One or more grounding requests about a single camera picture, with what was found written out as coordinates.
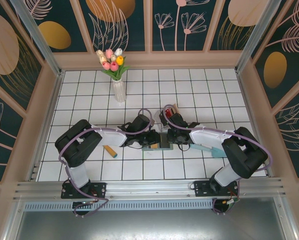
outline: orange circle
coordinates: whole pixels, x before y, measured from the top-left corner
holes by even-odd
[[[120,16],[117,15],[120,14],[119,10],[123,12],[127,19],[132,15],[135,9],[135,0],[86,0],[86,4],[98,19],[105,22],[118,22],[120,20]]]

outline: cable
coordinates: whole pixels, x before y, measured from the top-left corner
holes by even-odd
[[[76,141],[79,137],[83,136],[84,134],[88,133],[88,132],[91,132],[91,131],[103,131],[103,130],[106,130],[106,131],[110,131],[110,132],[118,132],[118,133],[121,133],[121,134],[127,134],[127,135],[131,135],[131,133],[133,135],[137,135],[137,134],[141,134],[143,132],[145,132],[152,124],[152,113],[146,109],[146,108],[142,108],[138,114],[140,114],[140,112],[142,110],[145,110],[149,113],[149,123],[148,125],[141,131],[137,131],[137,132],[126,132],[126,131],[122,131],[122,130],[117,130],[117,129],[113,129],[113,128],[108,128],[108,127],[105,127],[105,128],[101,128],[101,127],[92,127],[92,128],[89,128],[89,129],[86,129],[82,132],[80,132],[79,134],[77,134],[73,139],[71,139],[65,146],[64,148],[60,151],[59,153],[59,156],[58,156],[58,160],[65,165],[65,171],[66,171],[66,174],[68,176],[68,180],[70,181],[70,183],[73,185],[73,187],[76,189],[76,191],[78,191],[80,194],[82,194],[83,196],[85,197],[88,197],[89,199],[94,199],[96,201],[105,201],[104,203],[102,203],[98,208],[96,208],[95,210],[93,211],[90,211],[88,212],[87,214],[85,215],[81,215],[81,218],[84,218],[84,216],[90,216],[90,215],[93,215],[95,214],[100,208],[102,208],[105,204],[107,204],[109,202],[109,200],[107,198],[102,198],[102,197],[96,197],[96,196],[92,196],[92,195],[88,195],[86,194],[85,192],[81,191],[79,189],[79,187],[75,184],[75,182],[73,181],[73,179],[71,178],[71,175],[70,175],[70,171],[69,171],[69,165],[67,164],[66,161],[62,160],[62,157],[63,157],[63,154],[64,152],[66,151],[66,149],[74,142]],[[74,208],[74,214],[76,217],[78,217],[79,215],[77,214],[76,210],[79,208],[79,207],[82,207],[82,206],[86,206],[86,205],[91,205],[92,203],[83,203],[83,204],[80,204],[80,205],[77,205],[75,208]]]
[[[257,141],[254,141],[253,139],[250,139],[249,137],[246,137],[246,136],[242,136],[242,135],[239,135],[239,134],[236,134],[236,133],[233,133],[233,132],[230,132],[230,131],[223,131],[223,130],[218,130],[218,129],[214,129],[214,128],[209,128],[209,127],[194,127],[194,128],[187,128],[187,127],[181,127],[181,126],[177,126],[175,125],[174,123],[172,123],[168,117],[166,116],[166,113],[165,113],[165,110],[166,108],[174,108],[173,105],[171,104],[167,104],[165,105],[165,107],[163,108],[163,115],[166,119],[166,121],[172,125],[174,128],[177,128],[177,129],[181,129],[181,130],[191,130],[191,131],[198,131],[198,130],[207,130],[207,131],[212,131],[212,132],[215,132],[215,133],[220,133],[220,134],[224,134],[224,135],[231,135],[231,136],[234,136],[234,137],[237,137],[237,138],[240,138],[240,139],[244,139],[246,141],[249,141],[250,143],[258,146],[259,148],[261,148],[267,155],[268,155],[268,158],[269,158],[269,163],[268,165],[264,166],[264,167],[261,167],[259,169],[256,170],[256,172],[259,172],[259,171],[262,171],[262,170],[265,170],[267,168],[269,168],[272,164],[273,164],[273,157],[272,157],[272,154],[270,153],[270,151],[268,151],[264,146],[262,146],[261,144],[259,144]]]
[[[177,146],[178,146],[179,150],[181,150],[182,152],[186,152],[186,151],[190,150],[190,148],[191,148],[191,145],[188,145],[188,149],[183,150],[183,144],[177,144]]]

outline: yellow tulip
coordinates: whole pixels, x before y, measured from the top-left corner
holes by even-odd
[[[122,65],[124,63],[124,58],[122,56],[118,56],[116,58],[116,62],[120,66],[120,65]]]

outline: small cylinder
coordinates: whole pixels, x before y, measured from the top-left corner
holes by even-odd
[[[116,158],[118,154],[109,146],[103,146],[105,150],[113,157]]]

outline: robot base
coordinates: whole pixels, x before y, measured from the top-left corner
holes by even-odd
[[[81,191],[97,198],[105,198],[105,182],[89,182],[80,188]],[[71,183],[63,183],[61,190],[61,199],[87,199],[88,197],[80,194]]]
[[[231,182],[228,186],[221,187],[219,192],[216,193],[210,187],[210,181],[195,181],[194,182],[194,191],[196,197],[225,197],[231,196],[231,192],[229,189],[234,193],[238,194],[238,183],[236,181]]]

